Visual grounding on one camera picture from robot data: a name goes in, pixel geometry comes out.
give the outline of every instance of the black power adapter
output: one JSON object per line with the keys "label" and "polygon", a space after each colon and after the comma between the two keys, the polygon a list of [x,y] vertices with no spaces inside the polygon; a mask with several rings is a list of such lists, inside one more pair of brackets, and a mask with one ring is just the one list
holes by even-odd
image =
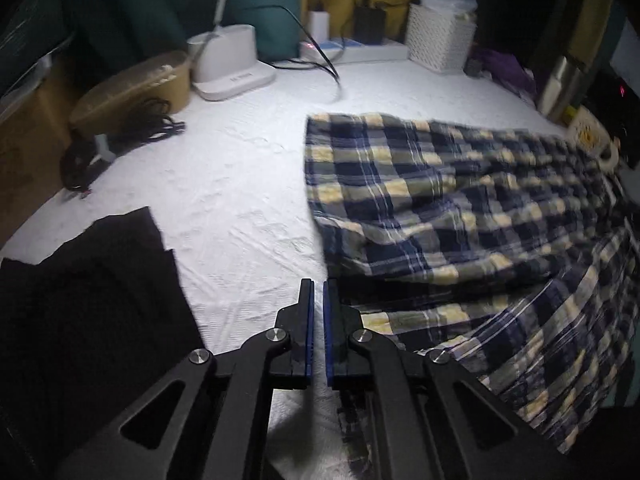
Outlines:
{"label": "black power adapter", "polygon": [[382,44],[385,37],[386,11],[369,5],[353,9],[353,39],[367,45]]}

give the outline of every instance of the white lamp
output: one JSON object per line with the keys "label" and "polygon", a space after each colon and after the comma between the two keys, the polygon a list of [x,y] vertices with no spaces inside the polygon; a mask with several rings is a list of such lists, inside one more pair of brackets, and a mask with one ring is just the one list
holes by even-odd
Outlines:
{"label": "white lamp", "polygon": [[264,86],[276,78],[273,66],[260,62],[251,25],[220,27],[226,0],[218,0],[214,30],[188,40],[194,61],[191,77],[198,94],[208,101],[222,101]]}

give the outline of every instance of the white tablecloth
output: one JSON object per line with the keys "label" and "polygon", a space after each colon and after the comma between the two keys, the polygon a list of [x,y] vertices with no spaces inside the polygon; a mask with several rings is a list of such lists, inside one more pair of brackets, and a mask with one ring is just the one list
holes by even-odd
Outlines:
{"label": "white tablecloth", "polygon": [[221,103],[195,95],[177,118],[187,131],[118,159],[85,200],[58,193],[0,251],[37,263],[106,215],[148,205],[175,249],[184,293],[207,348],[237,348],[316,282],[315,383],[276,392],[268,456],[287,480],[348,478],[336,400],[324,379],[321,288],[326,277],[305,198],[305,118],[380,112],[561,134],[487,80],[440,76],[409,61],[279,71],[275,83]]}

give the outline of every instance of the plaid fabric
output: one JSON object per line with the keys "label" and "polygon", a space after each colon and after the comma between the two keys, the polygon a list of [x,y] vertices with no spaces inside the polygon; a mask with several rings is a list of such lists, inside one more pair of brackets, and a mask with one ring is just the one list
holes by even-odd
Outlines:
{"label": "plaid fabric", "polygon": [[562,139],[377,114],[309,118],[305,174],[329,275],[349,276],[364,325],[449,349],[567,452],[638,320],[615,177]]}

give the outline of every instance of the white woven basket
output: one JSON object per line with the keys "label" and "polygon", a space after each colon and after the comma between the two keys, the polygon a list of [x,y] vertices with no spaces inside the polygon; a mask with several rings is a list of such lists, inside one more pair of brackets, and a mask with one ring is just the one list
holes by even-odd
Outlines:
{"label": "white woven basket", "polygon": [[461,72],[475,32],[469,20],[411,4],[405,42],[409,59],[434,72]]}

